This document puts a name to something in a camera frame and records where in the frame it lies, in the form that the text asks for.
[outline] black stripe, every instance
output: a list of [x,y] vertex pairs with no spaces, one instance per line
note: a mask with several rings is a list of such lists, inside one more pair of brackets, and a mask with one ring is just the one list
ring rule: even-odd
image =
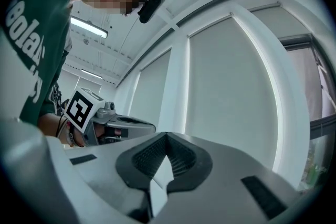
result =
[[241,179],[262,211],[270,220],[281,214],[287,207],[256,176]]
[[88,162],[92,159],[96,159],[97,157],[94,156],[93,154],[89,154],[89,155],[85,155],[85,156],[81,156],[81,157],[77,157],[77,158],[72,158],[70,159],[71,163],[73,165],[76,165],[76,164],[81,164],[81,163],[85,163],[85,162]]

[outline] person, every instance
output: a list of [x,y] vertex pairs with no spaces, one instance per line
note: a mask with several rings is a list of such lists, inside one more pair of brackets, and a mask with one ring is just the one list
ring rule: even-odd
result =
[[[59,137],[64,144],[84,146],[80,132],[73,126],[71,140],[66,128],[60,128],[70,124],[55,115],[52,98],[54,84],[72,47],[69,19],[75,1],[127,15],[147,0],[13,0],[1,25],[0,40],[1,45],[10,44],[36,81],[20,119],[36,125],[45,135]],[[95,125],[95,129],[97,136],[104,133],[102,125]]]

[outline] roller blind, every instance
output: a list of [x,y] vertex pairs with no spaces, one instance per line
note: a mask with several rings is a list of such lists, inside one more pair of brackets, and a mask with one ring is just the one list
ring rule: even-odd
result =
[[238,148],[273,166],[274,93],[256,48],[232,18],[190,38],[185,133]]
[[79,78],[78,87],[83,87],[83,88],[88,88],[91,91],[93,91],[95,94],[98,94],[100,91],[101,85],[94,83],[90,80],[84,79],[84,78]]
[[73,90],[76,87],[79,76],[76,76],[72,73],[69,73],[65,70],[62,70],[57,83],[59,85],[59,90],[61,91],[62,97],[61,101],[69,99],[73,93]]
[[281,7],[253,12],[277,38],[308,34],[309,31],[293,15]]
[[156,127],[159,123],[169,58],[170,51],[141,71],[130,111],[130,116],[148,121]]

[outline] green t-shirt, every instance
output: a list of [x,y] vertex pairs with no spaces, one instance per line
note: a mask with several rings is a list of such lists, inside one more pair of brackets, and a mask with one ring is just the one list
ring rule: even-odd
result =
[[20,115],[34,125],[39,116],[56,113],[52,88],[71,49],[69,1],[13,0],[6,11],[4,38],[37,79]]

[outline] ceiling light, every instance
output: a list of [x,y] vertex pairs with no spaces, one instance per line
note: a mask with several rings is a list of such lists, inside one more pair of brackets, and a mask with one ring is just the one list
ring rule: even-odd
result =
[[90,31],[90,32],[92,32],[92,33],[94,33],[98,36],[101,36],[102,38],[107,38],[108,32],[105,31],[104,29],[98,27],[98,26],[95,26],[95,25],[93,25],[89,22],[86,22],[84,20],[81,20],[81,19],[73,17],[73,16],[71,17],[70,21],[73,25],[77,25],[81,28],[84,28],[87,31]]
[[96,74],[93,74],[93,73],[91,73],[91,72],[89,72],[89,71],[86,71],[86,70],[84,70],[84,69],[82,69],[82,72],[84,72],[84,73],[86,73],[86,74],[89,74],[89,75],[91,75],[91,76],[94,76],[94,77],[96,77],[96,78],[103,79],[103,77],[101,77],[101,76],[99,76],[99,75],[96,75]]

